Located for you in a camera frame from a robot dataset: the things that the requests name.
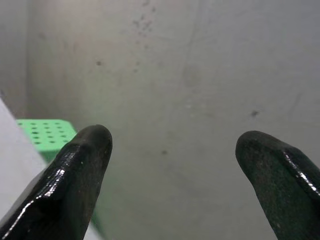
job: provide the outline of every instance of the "table surface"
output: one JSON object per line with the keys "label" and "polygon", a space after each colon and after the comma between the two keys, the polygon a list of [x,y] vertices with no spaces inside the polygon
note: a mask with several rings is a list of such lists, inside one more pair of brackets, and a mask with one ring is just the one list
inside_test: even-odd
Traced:
{"label": "table surface", "polygon": [[[46,164],[1,99],[0,133],[0,216],[4,216]],[[90,225],[84,239],[101,237]]]}

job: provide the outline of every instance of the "gray wall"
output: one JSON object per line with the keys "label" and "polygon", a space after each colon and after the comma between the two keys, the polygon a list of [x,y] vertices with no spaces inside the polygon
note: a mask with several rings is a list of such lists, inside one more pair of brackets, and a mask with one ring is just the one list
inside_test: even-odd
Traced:
{"label": "gray wall", "polygon": [[0,98],[19,118],[26,111],[27,0],[0,0]]}
{"label": "gray wall", "polygon": [[319,159],[318,0],[31,0],[30,117],[103,124],[111,240],[274,240],[245,131]]}

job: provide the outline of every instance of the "green pegboard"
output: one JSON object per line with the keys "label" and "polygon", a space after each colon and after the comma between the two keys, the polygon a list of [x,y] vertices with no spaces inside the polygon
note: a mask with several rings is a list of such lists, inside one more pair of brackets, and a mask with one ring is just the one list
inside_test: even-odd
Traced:
{"label": "green pegboard", "polygon": [[70,122],[60,119],[18,119],[17,123],[47,162],[76,134]]}

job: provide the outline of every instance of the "green block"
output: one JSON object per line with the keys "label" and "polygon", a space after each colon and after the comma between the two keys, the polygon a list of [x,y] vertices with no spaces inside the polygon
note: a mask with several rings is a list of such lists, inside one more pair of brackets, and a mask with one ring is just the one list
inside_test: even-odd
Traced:
{"label": "green block", "polygon": [[76,135],[71,123],[60,119],[18,119],[17,123],[48,163]]}

